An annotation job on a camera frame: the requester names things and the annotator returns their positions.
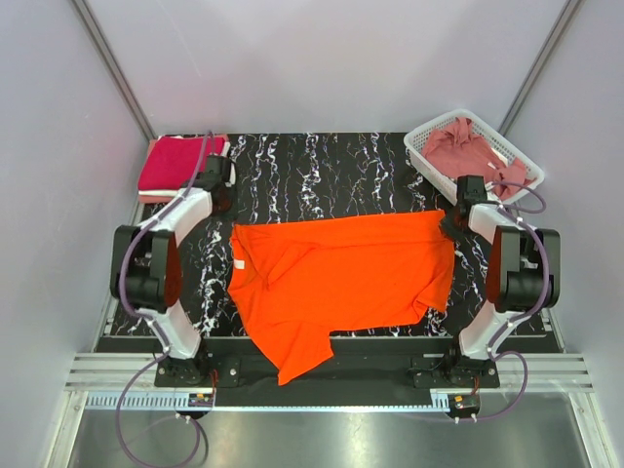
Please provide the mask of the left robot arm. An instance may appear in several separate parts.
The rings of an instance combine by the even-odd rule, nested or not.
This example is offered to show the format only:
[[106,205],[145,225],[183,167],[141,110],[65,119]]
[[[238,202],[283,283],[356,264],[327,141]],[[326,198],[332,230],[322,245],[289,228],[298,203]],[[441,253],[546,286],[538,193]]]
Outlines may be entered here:
[[183,274],[178,246],[205,219],[232,215],[236,198],[231,177],[210,175],[180,189],[141,224],[121,225],[114,233],[111,294],[159,340],[158,371],[191,386],[209,378],[211,363],[180,301]]

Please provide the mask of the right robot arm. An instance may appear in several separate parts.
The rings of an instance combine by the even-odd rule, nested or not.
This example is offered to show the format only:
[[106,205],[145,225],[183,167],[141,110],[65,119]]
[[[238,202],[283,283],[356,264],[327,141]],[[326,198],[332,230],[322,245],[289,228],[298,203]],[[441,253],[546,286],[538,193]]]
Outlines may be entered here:
[[452,386],[473,386],[486,376],[503,341],[559,298],[561,238],[535,229],[503,206],[458,204],[440,222],[457,240],[469,231],[490,243],[485,301],[472,322],[453,340],[440,362],[440,375]]

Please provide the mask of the orange t shirt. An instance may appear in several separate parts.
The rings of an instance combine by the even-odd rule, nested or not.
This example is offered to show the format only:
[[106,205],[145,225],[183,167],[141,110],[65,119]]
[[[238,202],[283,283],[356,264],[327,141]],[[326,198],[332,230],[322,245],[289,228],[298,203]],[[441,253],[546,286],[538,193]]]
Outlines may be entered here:
[[332,356],[333,332],[410,326],[447,308],[454,243],[441,210],[234,226],[228,293],[289,383]]

